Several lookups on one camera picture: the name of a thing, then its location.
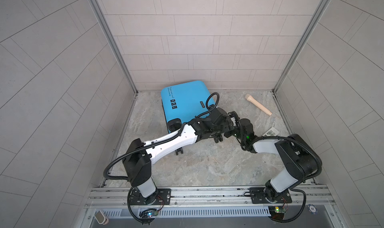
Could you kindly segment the round blue white sticker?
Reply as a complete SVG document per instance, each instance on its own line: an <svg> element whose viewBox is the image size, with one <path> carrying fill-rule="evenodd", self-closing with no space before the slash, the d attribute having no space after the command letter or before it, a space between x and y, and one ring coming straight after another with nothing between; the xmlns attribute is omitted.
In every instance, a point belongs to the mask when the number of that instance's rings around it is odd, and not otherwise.
<svg viewBox="0 0 384 228"><path fill-rule="evenodd" d="M318 210L317 210L317 208L314 205L308 205L308 210L313 215L318 213Z"/></svg>

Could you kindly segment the small white remote control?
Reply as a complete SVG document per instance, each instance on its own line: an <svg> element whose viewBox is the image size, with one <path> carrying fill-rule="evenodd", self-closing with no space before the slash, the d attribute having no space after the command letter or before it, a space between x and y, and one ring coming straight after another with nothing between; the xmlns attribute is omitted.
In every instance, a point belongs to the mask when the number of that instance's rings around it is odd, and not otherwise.
<svg viewBox="0 0 384 228"><path fill-rule="evenodd" d="M263 134L263 137L274 137L274 136L278 136L279 134L280 132L276 128L272 127Z"/></svg>

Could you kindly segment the blue hard-shell suitcase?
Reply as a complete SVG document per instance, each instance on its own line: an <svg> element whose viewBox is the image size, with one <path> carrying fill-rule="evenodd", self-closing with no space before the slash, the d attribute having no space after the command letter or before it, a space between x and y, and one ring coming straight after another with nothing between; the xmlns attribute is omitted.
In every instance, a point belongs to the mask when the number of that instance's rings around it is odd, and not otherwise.
<svg viewBox="0 0 384 228"><path fill-rule="evenodd" d="M199 142L189 122L195 118L206 118L214 108L218 108L220 100L220 95L210 93L202 81L164 88L161 97L170 134L159 140L163 144L149 150L157 158Z"/></svg>

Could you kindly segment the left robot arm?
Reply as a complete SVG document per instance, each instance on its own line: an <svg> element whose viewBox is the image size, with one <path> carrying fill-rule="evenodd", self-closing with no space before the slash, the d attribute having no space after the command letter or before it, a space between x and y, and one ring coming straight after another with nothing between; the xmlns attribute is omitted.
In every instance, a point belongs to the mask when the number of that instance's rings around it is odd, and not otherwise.
<svg viewBox="0 0 384 228"><path fill-rule="evenodd" d="M232 136L239 124L236 112L225 112L222 108L213 108L206 118L196 117L188 123L161 138L142 142L134 140L127 152L107 165L103 176L107 180L125 180L132 188L139 190L146 203L153 203L158 188L152 179L152 165L168 154L195 144L201 140L214 139L222 142L222 135Z"/></svg>

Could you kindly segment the small white pink object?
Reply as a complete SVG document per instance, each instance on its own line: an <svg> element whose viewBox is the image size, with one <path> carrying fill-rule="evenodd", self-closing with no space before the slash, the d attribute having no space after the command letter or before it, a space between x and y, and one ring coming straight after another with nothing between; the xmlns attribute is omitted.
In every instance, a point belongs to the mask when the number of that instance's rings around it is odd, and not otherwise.
<svg viewBox="0 0 384 228"><path fill-rule="evenodd" d="M99 225L106 225L109 223L109 218L105 215L102 210L97 211L94 217Z"/></svg>

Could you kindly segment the white ventilation grille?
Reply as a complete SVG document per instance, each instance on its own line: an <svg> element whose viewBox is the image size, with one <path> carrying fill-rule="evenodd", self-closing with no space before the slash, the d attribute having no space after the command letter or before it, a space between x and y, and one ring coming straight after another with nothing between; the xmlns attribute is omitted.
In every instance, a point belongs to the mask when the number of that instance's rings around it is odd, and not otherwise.
<svg viewBox="0 0 384 228"><path fill-rule="evenodd" d="M113 219L131 218L129 209L102 209ZM159 218L271 217L268 207L191 207L164 208Z"/></svg>

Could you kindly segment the aluminium mounting rail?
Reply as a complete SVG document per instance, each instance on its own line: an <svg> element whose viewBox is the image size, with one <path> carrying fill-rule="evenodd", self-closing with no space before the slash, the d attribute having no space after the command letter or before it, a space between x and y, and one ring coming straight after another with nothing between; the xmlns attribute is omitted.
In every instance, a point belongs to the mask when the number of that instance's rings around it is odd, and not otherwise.
<svg viewBox="0 0 384 228"><path fill-rule="evenodd" d="M301 206L334 205L335 201L326 185L299 185L295 191L286 191L274 199L267 199L263 186L229 187L170 187L158 188L148 198L137 189L128 195L129 188L92 189L85 203L86 208L187 208L187 207L250 207L250 206Z"/></svg>

